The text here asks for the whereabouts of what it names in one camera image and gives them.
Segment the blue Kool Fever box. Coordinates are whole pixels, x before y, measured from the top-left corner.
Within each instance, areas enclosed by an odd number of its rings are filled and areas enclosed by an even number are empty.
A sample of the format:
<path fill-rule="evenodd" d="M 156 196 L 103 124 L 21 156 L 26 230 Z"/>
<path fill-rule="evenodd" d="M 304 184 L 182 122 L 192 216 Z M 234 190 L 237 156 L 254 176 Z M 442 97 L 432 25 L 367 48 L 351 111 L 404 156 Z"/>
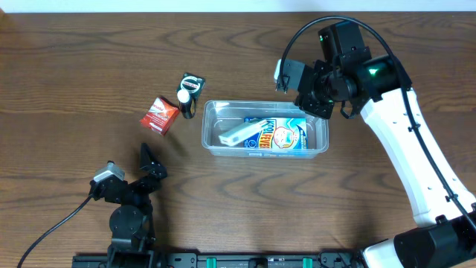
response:
<path fill-rule="evenodd" d="M 307 149 L 305 118 L 265 118 L 266 124 L 244 140 L 244 147 L 276 150 Z"/>

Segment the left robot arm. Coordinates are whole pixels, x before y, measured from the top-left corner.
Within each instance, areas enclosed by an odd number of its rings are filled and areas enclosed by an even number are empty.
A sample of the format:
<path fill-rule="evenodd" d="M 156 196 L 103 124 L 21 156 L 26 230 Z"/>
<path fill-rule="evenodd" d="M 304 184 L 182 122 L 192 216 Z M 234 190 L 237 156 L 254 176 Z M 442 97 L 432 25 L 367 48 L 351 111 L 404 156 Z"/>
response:
<path fill-rule="evenodd" d="M 134 182 L 114 162 L 98 170 L 90 181 L 89 195 L 94 200 L 118 204 L 109 218 L 112 232 L 106 268 L 165 267 L 166 258 L 153 247 L 156 240 L 150 194 L 161 188 L 167 169 L 145 143 L 141 145 L 140 169 L 145 173 Z"/>

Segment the white blue Panadol box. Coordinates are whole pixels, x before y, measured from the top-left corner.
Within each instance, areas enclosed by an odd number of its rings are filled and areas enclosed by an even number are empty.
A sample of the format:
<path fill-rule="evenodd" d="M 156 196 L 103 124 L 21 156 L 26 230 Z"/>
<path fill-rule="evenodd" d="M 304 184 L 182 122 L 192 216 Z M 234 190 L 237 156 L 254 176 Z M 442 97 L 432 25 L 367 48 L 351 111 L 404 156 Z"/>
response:
<path fill-rule="evenodd" d="M 266 119 L 252 119 L 219 135 L 221 144 L 233 147 L 263 130 L 268 124 Z"/>

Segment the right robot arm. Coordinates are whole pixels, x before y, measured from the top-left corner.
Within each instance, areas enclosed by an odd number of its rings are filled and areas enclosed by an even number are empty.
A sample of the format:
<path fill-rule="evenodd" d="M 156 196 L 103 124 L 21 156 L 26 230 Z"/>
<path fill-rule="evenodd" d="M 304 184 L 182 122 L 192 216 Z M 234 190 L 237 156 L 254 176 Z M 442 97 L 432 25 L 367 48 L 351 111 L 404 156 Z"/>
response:
<path fill-rule="evenodd" d="M 452 267 L 475 258 L 475 196 L 458 179 L 422 116 L 406 70 L 392 51 L 374 58 L 367 25 L 327 16 L 324 59 L 277 82 L 297 90 L 296 105 L 328 119 L 334 105 L 360 115 L 388 154 L 411 203 L 416 228 L 361 251 L 366 267 Z"/>

